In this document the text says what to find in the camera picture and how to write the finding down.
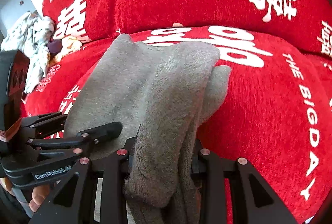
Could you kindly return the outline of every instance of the gray wall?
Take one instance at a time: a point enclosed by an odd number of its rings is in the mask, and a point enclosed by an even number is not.
[[[10,29],[19,17],[26,11],[35,11],[31,0],[22,0],[24,4],[20,6],[21,0],[0,0],[0,31],[7,36],[7,30]]]

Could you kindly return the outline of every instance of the silver screw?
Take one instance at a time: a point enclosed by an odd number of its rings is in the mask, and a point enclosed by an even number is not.
[[[127,150],[126,150],[126,149],[119,149],[119,150],[117,151],[117,154],[118,154],[118,155],[125,155],[125,154],[127,154]]]
[[[210,154],[210,150],[209,149],[206,149],[206,148],[203,148],[200,150],[200,153],[202,155],[209,155]]]
[[[83,150],[81,149],[81,148],[75,148],[74,150],[73,150],[73,153],[74,154],[81,154],[83,152]]]
[[[89,159],[88,158],[81,158],[80,159],[80,164],[85,165],[89,163]]]
[[[248,163],[247,159],[245,159],[245,158],[239,158],[237,161],[238,161],[241,165],[245,165],[245,164]]]

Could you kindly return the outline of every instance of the human hand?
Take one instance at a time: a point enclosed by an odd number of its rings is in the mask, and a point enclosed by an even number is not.
[[[12,191],[12,184],[8,178],[0,178],[0,184],[6,191],[8,191],[11,195],[14,196],[14,192]],[[41,185],[34,188],[34,190],[32,191],[32,200],[29,203],[29,207],[33,212],[36,212],[38,210],[49,192],[49,185]]]

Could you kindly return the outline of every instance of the crumpled white cloth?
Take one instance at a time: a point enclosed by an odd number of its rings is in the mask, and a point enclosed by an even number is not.
[[[0,45],[0,51],[19,49],[30,59],[25,93],[31,93],[46,77],[50,59],[47,44],[53,32],[54,22],[50,17],[41,18],[28,11],[8,30],[7,37]]]

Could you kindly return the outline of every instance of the black device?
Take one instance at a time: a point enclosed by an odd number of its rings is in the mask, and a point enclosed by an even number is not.
[[[76,137],[45,139],[63,130],[66,115],[50,113],[20,118],[20,97],[29,60],[20,51],[0,54],[0,177],[30,195],[33,187],[54,187],[30,224],[92,224],[97,182],[103,178],[100,223],[127,224],[122,186],[130,175],[136,137],[98,160],[89,159],[94,146],[117,138],[120,122],[77,133]],[[13,135],[13,126],[19,128]],[[196,140],[191,167],[202,181],[200,224],[227,224],[225,179],[229,179],[234,224],[296,224],[278,195],[245,158],[223,159]]]

